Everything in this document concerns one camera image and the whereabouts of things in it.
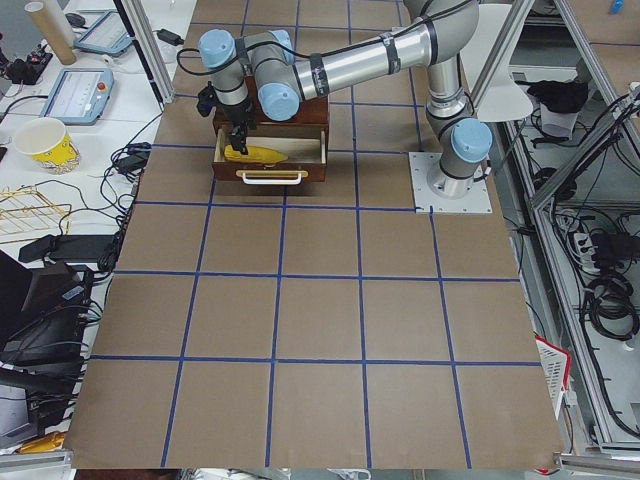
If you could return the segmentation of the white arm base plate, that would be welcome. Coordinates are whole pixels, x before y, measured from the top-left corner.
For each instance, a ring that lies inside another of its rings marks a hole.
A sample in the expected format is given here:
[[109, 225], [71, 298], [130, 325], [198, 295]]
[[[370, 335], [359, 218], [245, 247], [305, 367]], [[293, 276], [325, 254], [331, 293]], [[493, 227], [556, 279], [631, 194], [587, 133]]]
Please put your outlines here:
[[478, 165], [468, 179], [453, 179], [440, 170], [440, 157], [436, 152], [408, 154], [414, 210], [419, 214], [491, 214], [491, 200], [481, 166]]

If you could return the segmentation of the black gripper near corn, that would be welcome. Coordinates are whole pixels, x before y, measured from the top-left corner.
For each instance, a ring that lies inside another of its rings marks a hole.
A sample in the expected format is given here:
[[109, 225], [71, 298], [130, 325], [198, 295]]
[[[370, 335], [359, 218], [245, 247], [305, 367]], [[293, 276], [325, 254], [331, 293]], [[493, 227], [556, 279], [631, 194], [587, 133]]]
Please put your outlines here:
[[234, 125], [229, 133], [229, 140], [234, 151], [242, 155], [248, 154], [246, 144], [247, 128], [256, 128], [255, 106], [249, 94], [236, 104], [225, 104], [219, 98], [219, 92], [214, 89], [211, 82], [198, 93], [196, 109], [198, 113], [206, 118], [211, 114], [213, 108], [221, 108], [226, 119]]

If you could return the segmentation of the grey robot arm near corn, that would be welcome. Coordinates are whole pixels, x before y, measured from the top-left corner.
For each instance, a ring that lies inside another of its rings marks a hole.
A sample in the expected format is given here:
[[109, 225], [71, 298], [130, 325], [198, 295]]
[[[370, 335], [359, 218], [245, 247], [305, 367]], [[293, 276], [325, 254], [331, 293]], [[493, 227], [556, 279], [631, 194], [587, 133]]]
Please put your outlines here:
[[221, 29], [206, 32], [198, 51], [210, 80], [198, 94], [199, 114], [221, 109], [232, 124], [233, 147], [245, 153], [257, 110], [273, 121], [288, 121], [305, 101], [423, 66], [429, 77], [426, 117], [442, 146], [427, 182], [440, 197], [464, 197], [492, 144], [488, 126], [471, 114], [459, 77], [459, 54], [477, 29], [480, 7], [476, 1], [408, 1], [405, 6], [410, 25], [309, 55], [295, 52], [284, 30], [239, 38]]

